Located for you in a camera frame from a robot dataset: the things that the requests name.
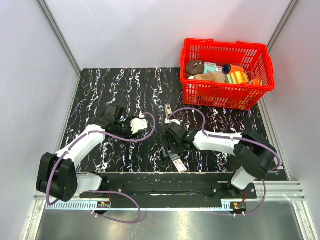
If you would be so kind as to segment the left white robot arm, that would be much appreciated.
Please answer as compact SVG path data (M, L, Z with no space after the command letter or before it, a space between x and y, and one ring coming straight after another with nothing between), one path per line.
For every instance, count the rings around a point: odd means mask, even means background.
M56 153L45 153L41 159L36 190L44 193L49 206L58 201L68 202L76 193L91 191L96 197L107 195L108 185L94 173L77 174L81 161L106 140L106 134L129 139L133 133L131 120L124 117L124 108L109 105L106 112L88 122L85 130L70 144Z

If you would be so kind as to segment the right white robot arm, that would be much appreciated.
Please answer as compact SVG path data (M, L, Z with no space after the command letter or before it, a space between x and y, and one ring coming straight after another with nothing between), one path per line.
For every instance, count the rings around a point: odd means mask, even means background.
M240 164L227 192L239 198L256 179L264 180L278 157L276 149L254 130L243 133L214 133L203 128L187 130L176 122L167 125L160 139L163 155L176 163L188 150L213 151L234 156Z

